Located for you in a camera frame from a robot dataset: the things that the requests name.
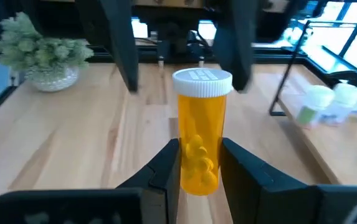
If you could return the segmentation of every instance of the white container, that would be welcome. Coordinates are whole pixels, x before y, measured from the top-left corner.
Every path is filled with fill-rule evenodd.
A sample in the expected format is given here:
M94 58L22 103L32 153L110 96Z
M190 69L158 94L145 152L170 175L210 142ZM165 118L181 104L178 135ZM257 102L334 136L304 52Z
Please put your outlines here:
M323 113L322 120L326 124L337 126L351 114L357 104L357 87L347 83L337 84L333 91L335 98Z
M334 97L335 93L328 87L311 86L305 95L303 106L297 114L296 123L303 128L314 127Z

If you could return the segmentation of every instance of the wooden tabletop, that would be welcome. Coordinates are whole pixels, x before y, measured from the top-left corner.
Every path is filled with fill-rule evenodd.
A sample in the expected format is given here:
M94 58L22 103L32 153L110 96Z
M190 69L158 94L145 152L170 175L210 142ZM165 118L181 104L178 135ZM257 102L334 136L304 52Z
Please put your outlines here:
M217 65L206 65L218 68ZM78 83L41 93L23 83L0 107L0 194L25 189L114 188L177 137L171 74L190 65L140 64L131 95L114 64L92 64ZM306 183L326 179L287 118L267 108L284 65L255 65L247 94L227 99L224 135ZM301 77L306 70L294 67ZM220 184L208 197L181 191L178 223L232 223Z
M304 95L285 94L280 105L293 119ZM350 118L339 127L320 124L313 129L298 127L309 149L332 183L357 185L357 120Z

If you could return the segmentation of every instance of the green plant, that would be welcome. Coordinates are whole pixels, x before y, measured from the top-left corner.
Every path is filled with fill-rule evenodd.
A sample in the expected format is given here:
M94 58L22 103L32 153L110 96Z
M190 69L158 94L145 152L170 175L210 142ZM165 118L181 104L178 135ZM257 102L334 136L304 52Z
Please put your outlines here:
M67 67L86 66L85 59L93 55L85 40L44 38L23 12L0 25L0 63L15 71L48 71L48 76L59 76Z

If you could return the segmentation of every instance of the white pot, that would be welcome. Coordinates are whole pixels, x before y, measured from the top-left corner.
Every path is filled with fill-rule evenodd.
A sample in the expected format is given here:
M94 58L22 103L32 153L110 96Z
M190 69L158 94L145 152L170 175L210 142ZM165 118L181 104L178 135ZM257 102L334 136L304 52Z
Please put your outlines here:
M79 78L78 68L64 68L62 75L50 75L53 70L28 70L27 80L40 91L53 92L72 86Z

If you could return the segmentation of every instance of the orange pill bottle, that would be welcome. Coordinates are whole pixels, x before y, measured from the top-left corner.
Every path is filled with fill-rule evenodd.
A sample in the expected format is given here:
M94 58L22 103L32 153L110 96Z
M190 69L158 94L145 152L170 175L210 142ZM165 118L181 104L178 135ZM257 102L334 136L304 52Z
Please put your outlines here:
M173 74L178 93L181 187L189 194L208 195L218 188L218 170L229 72L188 68Z

